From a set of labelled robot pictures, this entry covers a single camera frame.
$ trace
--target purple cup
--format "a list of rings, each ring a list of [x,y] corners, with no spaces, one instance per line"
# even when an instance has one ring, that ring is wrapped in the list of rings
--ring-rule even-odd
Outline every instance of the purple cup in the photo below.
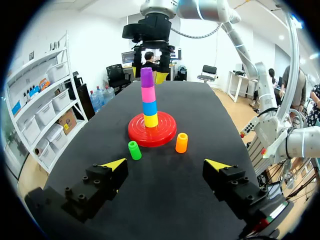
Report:
[[[151,88],[155,85],[151,67],[141,68],[140,82],[142,88]]]

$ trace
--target green cup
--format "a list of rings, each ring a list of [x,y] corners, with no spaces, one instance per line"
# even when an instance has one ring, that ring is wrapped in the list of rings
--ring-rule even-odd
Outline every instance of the green cup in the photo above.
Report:
[[[142,154],[136,141],[130,141],[128,143],[129,151],[133,160],[140,160]]]

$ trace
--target white storage bin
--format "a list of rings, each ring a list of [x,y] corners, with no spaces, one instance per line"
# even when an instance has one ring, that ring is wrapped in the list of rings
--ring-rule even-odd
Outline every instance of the white storage bin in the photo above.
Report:
[[[43,125],[47,125],[56,116],[54,106],[52,105],[52,100],[45,105],[41,104],[37,109],[38,111],[35,113],[35,115],[40,119]]]
[[[61,111],[64,109],[66,106],[68,106],[71,102],[70,97],[69,97],[69,92],[68,88],[64,91],[62,91],[58,96],[55,96],[52,99],[52,104],[54,110]]]
[[[34,115],[33,117],[25,121],[24,128],[21,132],[23,133],[30,145],[34,143],[34,141],[40,134],[40,128],[37,124]]]
[[[51,148],[49,141],[45,138],[41,139],[36,148],[41,151],[39,159],[49,168],[56,157],[56,153]]]
[[[63,79],[69,74],[67,62],[63,62],[51,67],[46,74],[48,75],[51,84]]]
[[[67,144],[67,136],[64,132],[64,127],[55,123],[49,130],[46,135],[46,139],[54,145],[56,150],[63,148]]]

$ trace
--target water bottle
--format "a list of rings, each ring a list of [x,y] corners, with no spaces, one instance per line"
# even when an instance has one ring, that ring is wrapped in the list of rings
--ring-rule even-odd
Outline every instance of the water bottle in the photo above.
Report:
[[[111,99],[115,97],[115,90],[112,86],[105,86],[105,90],[102,93],[104,103],[107,104]]]
[[[105,99],[104,96],[102,95],[102,91],[100,90],[99,86],[96,86],[96,91],[94,92],[100,100],[100,107],[105,105]]]
[[[97,95],[94,94],[94,91],[90,91],[91,95],[90,95],[90,100],[92,103],[92,107],[95,113],[97,113],[100,110],[100,101],[99,101],[99,97]]]

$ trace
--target black tablecloth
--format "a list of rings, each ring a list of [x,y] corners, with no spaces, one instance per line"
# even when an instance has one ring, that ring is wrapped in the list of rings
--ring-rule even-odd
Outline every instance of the black tablecloth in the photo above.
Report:
[[[128,150],[128,123],[142,112],[140,83],[134,82],[103,107],[75,136],[55,164],[47,186],[63,194],[90,165],[127,158],[129,175],[113,201],[85,224],[108,240],[236,239],[245,226],[219,202],[202,177],[205,158],[239,165],[255,179],[247,149],[227,111],[204,83],[166,81],[156,86],[158,111],[174,117],[177,133],[188,134],[184,154],[176,137],[156,148]]]

